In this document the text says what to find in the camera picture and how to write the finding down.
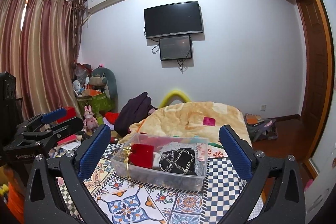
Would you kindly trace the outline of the yellow foam arch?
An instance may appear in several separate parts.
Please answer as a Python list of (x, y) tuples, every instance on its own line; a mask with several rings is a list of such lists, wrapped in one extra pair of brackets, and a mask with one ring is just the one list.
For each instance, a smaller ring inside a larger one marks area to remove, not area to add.
[(175, 100), (181, 101), (182, 103), (191, 102), (189, 96), (186, 93), (175, 89), (171, 90), (164, 96), (163, 100), (159, 104), (159, 108), (169, 106), (171, 102)]

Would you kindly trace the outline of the grey plush toy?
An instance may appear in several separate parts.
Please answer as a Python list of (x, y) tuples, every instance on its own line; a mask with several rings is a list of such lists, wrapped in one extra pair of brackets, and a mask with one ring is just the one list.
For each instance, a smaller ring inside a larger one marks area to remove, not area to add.
[(117, 83), (114, 73), (105, 67), (98, 67), (92, 71), (92, 76), (89, 78), (89, 84), (104, 89), (105, 95), (110, 100), (117, 98)]

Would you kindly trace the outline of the beige plush blanket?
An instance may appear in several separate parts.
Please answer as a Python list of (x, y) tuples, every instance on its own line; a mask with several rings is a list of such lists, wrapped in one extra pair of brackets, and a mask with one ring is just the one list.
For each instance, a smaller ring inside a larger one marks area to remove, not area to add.
[(179, 103), (155, 110), (147, 118), (132, 124), (129, 134), (120, 143), (126, 143), (136, 133), (182, 138), (198, 136), (218, 143), (219, 129), (227, 124), (241, 139), (252, 144), (242, 112), (233, 106), (215, 102)]

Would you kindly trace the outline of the brown wooden door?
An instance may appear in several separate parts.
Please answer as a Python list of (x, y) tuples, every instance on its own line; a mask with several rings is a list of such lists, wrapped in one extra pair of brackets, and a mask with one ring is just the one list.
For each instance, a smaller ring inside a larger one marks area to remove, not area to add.
[(322, 0), (295, 0), (302, 20), (306, 48), (306, 87), (301, 119), (314, 134), (306, 158), (313, 156), (329, 114), (334, 85), (331, 29)]

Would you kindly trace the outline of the green cardboard box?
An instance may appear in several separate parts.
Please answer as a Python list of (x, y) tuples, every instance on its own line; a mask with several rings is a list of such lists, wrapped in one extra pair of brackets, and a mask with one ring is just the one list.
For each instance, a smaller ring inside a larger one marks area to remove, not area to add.
[(114, 109), (114, 100), (108, 98), (105, 93), (100, 93), (95, 96), (78, 97), (77, 103), (79, 106), (80, 114), (84, 115), (84, 107), (89, 105), (92, 108), (94, 115), (104, 114)]

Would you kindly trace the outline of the large black wall television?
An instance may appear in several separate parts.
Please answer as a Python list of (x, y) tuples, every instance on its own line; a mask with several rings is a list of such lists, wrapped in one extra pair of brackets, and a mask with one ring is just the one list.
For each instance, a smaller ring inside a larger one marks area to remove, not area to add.
[(203, 33), (198, 1), (171, 3), (144, 9), (146, 38)]

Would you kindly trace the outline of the grey backpack on floor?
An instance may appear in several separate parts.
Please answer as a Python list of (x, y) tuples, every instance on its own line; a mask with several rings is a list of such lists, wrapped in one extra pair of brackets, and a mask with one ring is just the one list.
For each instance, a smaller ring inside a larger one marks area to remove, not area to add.
[(276, 119), (266, 119), (259, 115), (245, 114), (244, 121), (252, 142), (278, 138)]

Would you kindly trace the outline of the clear plastic storage box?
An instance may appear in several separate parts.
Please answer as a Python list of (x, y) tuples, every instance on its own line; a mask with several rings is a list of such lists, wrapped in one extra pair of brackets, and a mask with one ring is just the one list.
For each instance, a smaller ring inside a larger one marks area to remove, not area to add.
[(164, 188), (198, 192), (207, 174), (209, 140), (136, 133), (112, 157), (119, 176)]

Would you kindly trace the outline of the pink rabbit toy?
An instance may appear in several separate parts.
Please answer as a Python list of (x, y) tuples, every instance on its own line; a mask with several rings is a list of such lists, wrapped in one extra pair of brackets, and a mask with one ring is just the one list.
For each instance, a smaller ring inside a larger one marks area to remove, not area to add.
[(84, 107), (84, 128), (91, 133), (98, 128), (98, 121), (94, 117), (91, 105)]

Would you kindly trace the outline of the striped red-gold curtain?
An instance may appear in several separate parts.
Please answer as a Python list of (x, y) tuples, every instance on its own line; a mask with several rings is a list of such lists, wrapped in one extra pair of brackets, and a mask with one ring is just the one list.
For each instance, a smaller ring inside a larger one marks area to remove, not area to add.
[(84, 0), (1, 0), (1, 71), (17, 79), (22, 114), (80, 110), (72, 87)]

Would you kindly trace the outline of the small wall monitor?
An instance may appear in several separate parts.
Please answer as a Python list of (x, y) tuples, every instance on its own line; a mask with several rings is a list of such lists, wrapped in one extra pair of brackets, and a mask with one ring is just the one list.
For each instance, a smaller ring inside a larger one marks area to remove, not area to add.
[(192, 59), (191, 37), (185, 35), (160, 38), (159, 53), (161, 61)]

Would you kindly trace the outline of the dark purple garment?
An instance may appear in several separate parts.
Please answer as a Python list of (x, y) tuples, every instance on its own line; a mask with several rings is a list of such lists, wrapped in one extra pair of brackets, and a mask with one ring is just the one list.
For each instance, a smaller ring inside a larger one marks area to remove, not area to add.
[(147, 118), (155, 110), (157, 108), (151, 104), (151, 98), (147, 95), (147, 92), (143, 92), (139, 96), (128, 100), (114, 123), (114, 130), (118, 135), (125, 137), (132, 124)]

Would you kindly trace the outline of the red velvet pouch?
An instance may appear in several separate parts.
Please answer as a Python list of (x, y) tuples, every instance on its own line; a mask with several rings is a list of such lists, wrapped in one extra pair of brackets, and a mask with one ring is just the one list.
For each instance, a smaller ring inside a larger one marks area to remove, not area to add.
[(135, 166), (152, 169), (154, 146), (135, 143), (130, 146), (129, 161)]

